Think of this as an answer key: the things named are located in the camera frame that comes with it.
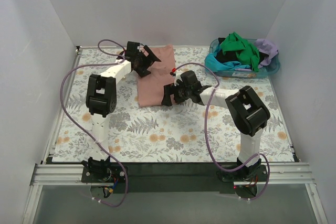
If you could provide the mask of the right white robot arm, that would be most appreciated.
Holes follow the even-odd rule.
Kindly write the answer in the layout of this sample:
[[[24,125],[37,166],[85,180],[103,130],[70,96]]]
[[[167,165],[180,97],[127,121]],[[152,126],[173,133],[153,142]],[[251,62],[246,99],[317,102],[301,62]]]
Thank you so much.
[[[270,119],[270,112],[250,86],[239,90],[221,89],[219,86],[202,85],[194,71],[171,71],[174,81],[164,86],[161,104],[183,103],[187,100],[204,105],[218,106],[229,110],[234,125],[240,132],[240,151],[236,164],[224,168],[212,154],[209,140],[206,139],[208,153],[213,163],[225,178],[241,180],[257,179],[263,172],[260,158],[260,142],[264,128]]]

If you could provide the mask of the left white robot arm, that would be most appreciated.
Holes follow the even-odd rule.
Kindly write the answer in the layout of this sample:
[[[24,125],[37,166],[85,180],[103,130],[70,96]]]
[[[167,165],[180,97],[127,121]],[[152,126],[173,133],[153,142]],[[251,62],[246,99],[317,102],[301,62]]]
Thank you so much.
[[[108,136],[111,114],[117,105],[118,82],[132,71],[139,77],[146,77],[151,73],[148,68],[160,61],[147,45],[129,41],[122,55],[117,57],[111,67],[89,77],[86,106],[91,114],[91,135],[97,147],[82,164],[96,180],[105,182],[112,177]]]

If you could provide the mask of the pink printed t shirt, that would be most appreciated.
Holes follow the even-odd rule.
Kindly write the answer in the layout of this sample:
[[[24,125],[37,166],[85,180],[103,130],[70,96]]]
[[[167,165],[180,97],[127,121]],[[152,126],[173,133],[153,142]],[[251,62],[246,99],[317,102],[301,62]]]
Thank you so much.
[[[161,60],[154,62],[148,68],[150,74],[138,78],[138,104],[139,107],[161,105],[164,96],[164,86],[174,82],[170,72],[175,68],[173,45],[151,48],[153,53]]]

